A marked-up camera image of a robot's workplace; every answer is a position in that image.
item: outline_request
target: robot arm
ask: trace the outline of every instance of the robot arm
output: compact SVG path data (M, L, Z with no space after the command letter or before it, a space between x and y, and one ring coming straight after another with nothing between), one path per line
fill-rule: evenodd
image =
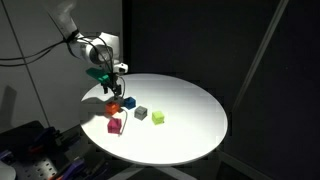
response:
M71 17L77 0L43 1L51 19L67 41L70 53L89 63L105 66L104 72L108 74L109 81L101 85L105 93L110 88L116 99L121 94L121 86L116 83L118 76L128 72L128 66L119 60L119 37L103 32L95 36L83 36Z

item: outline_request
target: gray cube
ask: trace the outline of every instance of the gray cube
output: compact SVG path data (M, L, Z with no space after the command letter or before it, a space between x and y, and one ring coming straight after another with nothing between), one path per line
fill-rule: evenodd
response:
M143 120L148 115L148 109L142 106L137 107L134 110L134 117Z

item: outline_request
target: black cable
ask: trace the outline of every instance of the black cable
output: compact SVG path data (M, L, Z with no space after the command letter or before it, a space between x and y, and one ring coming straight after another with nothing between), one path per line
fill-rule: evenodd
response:
M108 64L108 62L110 61L111 62L111 73L113 73L113 54L111 54L111 52L109 51L109 49L108 49L108 45L107 45L107 43L101 38L101 37L99 37L99 36L84 36L84 37L81 37L81 38L92 38L92 37L95 37L95 38L98 38L98 39L100 39L102 42L103 42L103 44L104 44L104 46L106 47L106 49L107 49L107 52L108 52L108 55L109 55L109 57L110 57L110 60L108 60L108 61L106 61L106 59L104 58L104 60L106 61L106 65L107 66L109 66L109 64Z
M62 41L60 41L60 42L57 42L57 43L55 43L55 44L53 44L53 45L51 45L51 46L49 46L49 47L46 47L46 48L42 49L41 51L39 51L39 52L37 52L37 53L35 53L35 54L29 55L29 56L25 56L24 58L34 57L34 56L39 55L39 54L45 52L46 50L51 49L51 48L53 48L53 47L55 47L55 46L57 46L57 45L59 45L59 44L62 44L62 43L64 43L64 40L62 40ZM22 60L22 59L23 59L23 57L0 58L0 61L12 61L12 60Z
M122 82L123 82L123 93L122 93L122 98L123 98L123 96L124 96L124 93L126 92L126 82L124 81L124 79L123 79L123 77L121 77L121 76L119 76L119 78L122 80Z
M25 57L24 57L24 54L23 54L21 45L20 45L19 40L18 40L18 36L17 36L17 34L16 34L16 32L15 32L15 30L14 30L14 28L13 28L11 19L10 19L10 17L9 17L9 13L8 13L8 11L7 11L7 8L6 8L3 0L1 0L1 3L2 3L3 9L4 9L4 11L5 11L5 14L6 14L6 16L7 16L7 19L8 19L9 25L10 25L10 28L11 28L11 30L12 30L12 33L13 33L13 35L14 35L14 39L15 39L15 41L16 41L16 43L17 43L17 45L18 45L19 51L20 51L20 53L21 53L21 55L22 55L22 57L23 57L24 64L25 64L25 66L26 66L26 69L27 69L29 78L30 78L30 80L31 80L33 89L34 89L34 91L35 91L35 93L36 93L37 99L38 99L38 101L39 101L41 110L42 110L42 112L43 112L43 115L44 115L44 117L45 117L45 119L46 119L46 122L47 122L48 126L50 127L50 122L49 122L49 120L48 120L46 111L44 110L42 101L41 101L41 99L40 99L40 96L39 96L38 90L37 90L37 88L36 88L36 85L35 85L35 83L34 83L33 77L32 77L32 75L31 75L30 69L29 69L29 67L28 67L28 65L27 65L27 60L26 60Z
M31 64L36 62L37 60L41 59L42 57L44 57L45 55L47 55L54 47L56 47L59 44L56 44L55 46L51 47L50 49L48 49L45 53L43 53L41 56L37 57L36 59L30 61L30 62L26 62L26 63L21 63L21 64L10 64L10 65L6 65L6 64L0 64L0 67L17 67L17 66L24 66L27 64Z
M108 63L107 63L108 61L107 61L106 58L102 55L102 53L99 51L99 49L98 49L95 45L93 45L90 41L87 41L87 40L85 40L84 38L86 38L86 37L81 37L81 38L77 38L77 39L80 39L80 40L85 41L85 42L87 42L88 44L90 44L90 45L93 47L93 49L96 51L96 53L99 54L100 56L102 56L103 60L106 62L107 66L108 66L109 71L110 71L110 72L113 72L113 71L111 71L111 68L110 68L110 66L109 66Z
M63 38L67 38L67 37L64 37L64 35L63 35L63 33L62 33L61 29L58 27L57 23L53 20L53 18L51 17L50 13L49 13L48 11L47 11L47 13L48 13L48 15L49 15L49 17L50 17L51 21L53 22L53 24L56 26L56 28L57 28L57 29L58 29L58 31L60 32L61 36L62 36Z

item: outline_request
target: pink cube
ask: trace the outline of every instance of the pink cube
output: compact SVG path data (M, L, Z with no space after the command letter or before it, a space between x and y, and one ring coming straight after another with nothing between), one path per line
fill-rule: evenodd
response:
M121 119L111 117L108 123L108 133L120 134L121 127L122 127Z

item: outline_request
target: green cube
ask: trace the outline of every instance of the green cube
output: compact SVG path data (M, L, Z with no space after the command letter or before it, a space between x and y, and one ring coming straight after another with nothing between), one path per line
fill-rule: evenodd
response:
M100 83L105 83L109 80L109 76L103 69L89 68L86 73Z
M152 113L152 121L155 125L164 123L164 115L161 111L156 111Z

